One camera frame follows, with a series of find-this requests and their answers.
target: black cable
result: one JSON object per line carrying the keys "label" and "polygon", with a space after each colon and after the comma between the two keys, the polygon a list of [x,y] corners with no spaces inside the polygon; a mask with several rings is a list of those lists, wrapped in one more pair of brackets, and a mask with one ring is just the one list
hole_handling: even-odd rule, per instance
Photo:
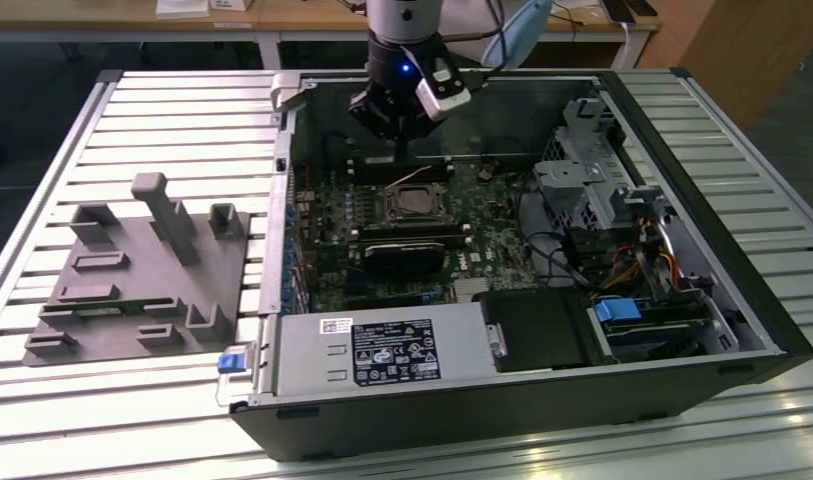
{"label": "black cable", "polygon": [[577,26],[578,25],[583,26],[583,22],[578,22],[577,20],[571,19],[571,10],[569,10],[569,8],[566,8],[563,5],[561,5],[557,2],[554,2],[553,5],[557,5],[563,10],[566,10],[566,15],[569,15],[569,18],[558,17],[554,14],[551,14],[551,16],[555,17],[555,18],[559,18],[562,20],[566,20],[571,24],[571,43],[574,44],[575,43],[575,35],[578,34],[578,28],[577,28]]}
{"label": "black cable", "polygon": [[343,5],[347,10],[352,13],[364,12],[364,2],[362,3],[350,3],[347,0],[336,0],[340,5]]}
{"label": "black cable", "polygon": [[549,261],[549,268],[551,268],[551,265],[555,265],[563,272],[566,272],[569,274],[569,277],[571,278],[573,282],[575,282],[582,288],[585,288],[586,290],[589,290],[591,292],[605,293],[605,289],[602,289],[597,285],[593,285],[593,283],[590,283],[587,278],[583,275],[581,275],[581,272],[578,272],[567,264],[565,264],[557,258],[554,258],[553,255],[557,252],[551,252],[551,254],[546,253],[537,246],[534,246],[534,244],[530,241],[530,239],[534,236],[537,236],[537,235],[549,235],[549,236],[551,236],[554,238],[555,235],[559,235],[558,233],[555,233],[555,232],[546,232],[546,231],[538,231],[538,232],[531,233],[530,235],[525,235],[525,232],[523,232],[523,229],[522,229],[522,222],[521,222],[521,219],[519,219],[519,210],[521,210],[521,207],[522,207],[522,199],[525,197],[525,185],[526,185],[525,178],[527,177],[529,173],[533,173],[533,172],[530,172],[530,171],[525,172],[519,176],[519,178],[517,180],[519,188],[518,188],[518,192],[517,192],[517,199],[515,199],[515,205],[514,205],[513,213],[515,215],[515,217],[514,217],[515,218],[515,226],[518,227],[519,235],[525,238],[525,243],[530,247],[530,250],[537,255],[539,255],[542,258],[545,258]]}
{"label": "black cable", "polygon": [[495,10],[495,6],[491,3],[493,0],[485,0],[486,8],[489,9],[489,14],[491,15],[493,22],[495,22],[495,30],[498,31],[498,35],[501,36],[501,63],[493,68],[486,75],[483,75],[483,81],[489,79],[495,73],[498,73],[507,66],[509,61],[509,53],[507,53],[507,38],[503,33],[503,24],[506,22],[506,13],[503,11],[503,3],[498,1],[498,10]]}

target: white cable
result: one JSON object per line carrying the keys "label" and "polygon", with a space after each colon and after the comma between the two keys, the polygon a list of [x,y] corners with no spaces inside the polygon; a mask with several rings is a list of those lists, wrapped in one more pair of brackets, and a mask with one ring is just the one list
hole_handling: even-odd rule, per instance
{"label": "white cable", "polygon": [[0,192],[5,192],[8,190],[35,190],[35,185],[9,185],[0,187]]}
{"label": "white cable", "polygon": [[623,68],[625,60],[629,58],[629,47],[631,45],[631,34],[629,33],[629,24],[622,22],[622,30],[625,31],[625,44],[622,45],[622,55],[619,56],[619,68]]}
{"label": "white cable", "polygon": [[391,185],[388,185],[387,187],[384,187],[382,190],[387,190],[388,188],[399,185],[400,183],[403,183],[406,180],[408,180],[411,177],[414,177],[415,175],[418,175],[420,172],[423,172],[424,170],[432,168],[432,165],[427,165],[426,167],[420,167],[418,170],[415,170],[414,172],[411,172],[408,175],[406,175],[404,177],[402,177],[399,180],[396,180],[394,183],[391,183]]}

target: table leg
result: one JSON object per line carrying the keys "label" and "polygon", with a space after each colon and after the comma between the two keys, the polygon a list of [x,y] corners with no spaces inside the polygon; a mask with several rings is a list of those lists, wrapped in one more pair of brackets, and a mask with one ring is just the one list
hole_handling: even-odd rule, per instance
{"label": "table leg", "polygon": [[260,50],[260,62],[266,70],[282,69],[282,57],[278,53],[278,33],[262,32],[256,36],[258,50]]}
{"label": "table leg", "polygon": [[650,32],[629,32],[629,41],[617,50],[610,68],[614,70],[631,70],[634,68],[646,46],[646,40],[649,40],[649,34]]}

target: power supply label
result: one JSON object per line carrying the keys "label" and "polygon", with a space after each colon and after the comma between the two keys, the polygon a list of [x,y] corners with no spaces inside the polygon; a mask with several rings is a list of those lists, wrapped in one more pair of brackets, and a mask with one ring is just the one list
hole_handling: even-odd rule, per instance
{"label": "power supply label", "polygon": [[439,378],[430,319],[352,325],[352,380],[359,387]]}

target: red wire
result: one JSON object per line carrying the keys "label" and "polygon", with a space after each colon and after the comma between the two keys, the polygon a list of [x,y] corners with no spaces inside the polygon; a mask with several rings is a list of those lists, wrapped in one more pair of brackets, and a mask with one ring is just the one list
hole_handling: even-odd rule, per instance
{"label": "red wire", "polygon": [[617,249],[617,252],[614,253],[613,258],[610,259],[610,264],[614,266],[614,268],[610,269],[610,273],[615,273],[617,272],[617,260],[619,260],[619,253],[625,250],[629,250],[634,248],[634,245],[626,245],[625,247],[619,247]]}

